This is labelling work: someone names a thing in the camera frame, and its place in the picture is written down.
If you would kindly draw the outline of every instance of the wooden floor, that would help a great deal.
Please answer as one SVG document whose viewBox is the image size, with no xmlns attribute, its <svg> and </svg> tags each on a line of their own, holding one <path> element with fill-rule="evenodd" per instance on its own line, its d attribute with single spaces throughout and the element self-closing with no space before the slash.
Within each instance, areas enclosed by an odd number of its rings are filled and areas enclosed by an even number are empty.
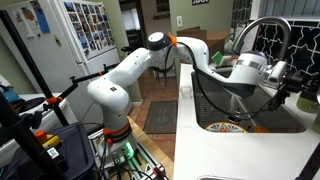
<svg viewBox="0 0 320 180">
<path fill-rule="evenodd" d="M 151 69 L 147 69 L 138 79 L 143 103 L 141 106 L 134 106 L 129 116 L 141 128 L 144 128 L 150 104 L 153 101 L 178 100 L 177 82 L 175 77 L 167 78 L 165 85 L 164 78 L 156 79 Z M 174 161 L 175 134 L 148 134 L 166 154 Z"/>
</svg>

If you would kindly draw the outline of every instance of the dish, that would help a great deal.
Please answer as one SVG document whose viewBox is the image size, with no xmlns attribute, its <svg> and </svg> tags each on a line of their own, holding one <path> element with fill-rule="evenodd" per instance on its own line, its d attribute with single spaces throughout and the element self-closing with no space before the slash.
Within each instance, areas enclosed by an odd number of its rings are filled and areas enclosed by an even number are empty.
<svg viewBox="0 0 320 180">
<path fill-rule="evenodd" d="M 207 131 L 210 132 L 220 132 L 220 133 L 247 133 L 248 131 L 243 129 L 242 127 L 227 123 L 227 122 L 216 122 L 210 124 L 206 127 Z"/>
</svg>

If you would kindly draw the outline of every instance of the sink basin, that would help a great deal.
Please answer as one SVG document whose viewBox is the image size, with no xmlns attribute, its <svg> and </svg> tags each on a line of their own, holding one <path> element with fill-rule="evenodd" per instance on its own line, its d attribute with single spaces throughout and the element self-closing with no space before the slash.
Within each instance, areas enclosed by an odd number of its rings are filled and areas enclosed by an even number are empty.
<svg viewBox="0 0 320 180">
<path fill-rule="evenodd" d="M 219 74 L 228 77 L 230 72 Z M 206 129 L 206 127 L 213 123 L 229 123 L 233 116 L 230 117 L 212 108 L 200 92 L 194 72 L 191 73 L 191 77 L 198 125 Z M 236 121 L 236 123 L 234 123 L 235 121 L 233 121 L 234 124 L 248 132 L 257 132 L 258 127 L 263 127 L 263 129 L 267 129 L 268 132 L 271 133 L 300 133 L 306 130 L 300 123 L 299 118 L 283 105 L 281 105 L 276 112 L 261 111 L 255 118 L 251 118 L 255 112 L 272 98 L 272 95 L 266 92 L 260 85 L 257 86 L 252 96 L 238 98 L 228 93 L 217 83 L 209 81 L 200 74 L 199 80 L 206 95 L 219 108 L 233 113 L 249 113 L 241 114 L 240 122 Z"/>
</svg>

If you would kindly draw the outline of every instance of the rug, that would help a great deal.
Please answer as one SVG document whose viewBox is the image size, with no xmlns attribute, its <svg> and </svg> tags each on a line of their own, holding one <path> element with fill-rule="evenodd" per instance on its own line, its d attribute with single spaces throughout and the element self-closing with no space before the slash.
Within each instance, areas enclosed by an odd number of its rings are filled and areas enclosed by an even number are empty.
<svg viewBox="0 0 320 180">
<path fill-rule="evenodd" d="M 146 134 L 175 134 L 178 101 L 152 102 L 143 131 Z"/>
</svg>

